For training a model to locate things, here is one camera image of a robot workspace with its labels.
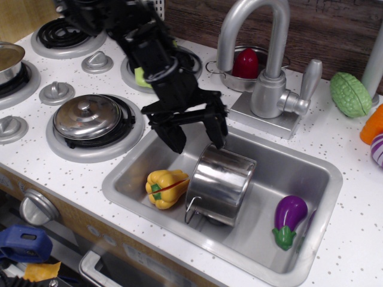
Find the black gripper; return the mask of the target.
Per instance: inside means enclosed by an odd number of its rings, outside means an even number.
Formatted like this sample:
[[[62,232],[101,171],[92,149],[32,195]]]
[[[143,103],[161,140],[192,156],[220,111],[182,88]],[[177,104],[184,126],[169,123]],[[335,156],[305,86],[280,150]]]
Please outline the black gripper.
[[[186,134],[181,125],[203,122],[206,133],[217,149],[226,143],[227,110],[221,93],[203,90],[195,76],[186,71],[144,74],[158,101],[143,107],[158,137],[175,153],[181,154],[186,145]]]

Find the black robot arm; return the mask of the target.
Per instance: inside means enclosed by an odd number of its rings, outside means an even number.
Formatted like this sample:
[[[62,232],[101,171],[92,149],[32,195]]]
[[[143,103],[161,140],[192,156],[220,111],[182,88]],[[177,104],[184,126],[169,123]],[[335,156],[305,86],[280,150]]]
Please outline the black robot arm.
[[[202,90],[191,62],[200,58],[174,43],[149,1],[55,1],[57,13],[80,31],[105,31],[135,66],[142,68],[158,101],[142,108],[151,129],[177,153],[186,145],[185,124],[202,122],[220,149],[228,134],[227,109],[219,91]]]

